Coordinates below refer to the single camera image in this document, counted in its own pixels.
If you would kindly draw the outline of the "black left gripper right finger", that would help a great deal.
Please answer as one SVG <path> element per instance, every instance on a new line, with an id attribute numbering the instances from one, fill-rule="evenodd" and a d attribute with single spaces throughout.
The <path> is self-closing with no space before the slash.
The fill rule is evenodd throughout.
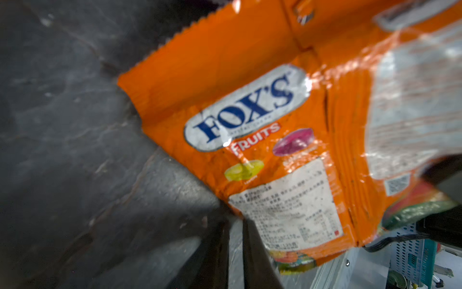
<path id="1" fill-rule="evenodd" d="M 283 289 L 257 227 L 243 220 L 243 267 L 245 289 Z"/>

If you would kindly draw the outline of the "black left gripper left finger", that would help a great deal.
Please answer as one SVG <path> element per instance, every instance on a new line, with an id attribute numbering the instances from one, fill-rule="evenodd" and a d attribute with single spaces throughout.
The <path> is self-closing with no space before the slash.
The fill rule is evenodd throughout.
<path id="1" fill-rule="evenodd" d="M 229 281 L 230 223 L 220 222 L 168 284 L 169 289 L 226 289 Z"/>

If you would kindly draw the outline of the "orange Fox's candy bag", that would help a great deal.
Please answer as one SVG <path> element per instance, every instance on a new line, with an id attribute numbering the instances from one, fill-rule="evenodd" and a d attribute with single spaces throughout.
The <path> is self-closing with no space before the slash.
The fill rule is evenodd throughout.
<path id="1" fill-rule="evenodd" d="M 233 1 L 122 74 L 142 129 L 292 275 L 456 202 L 460 1 Z"/>

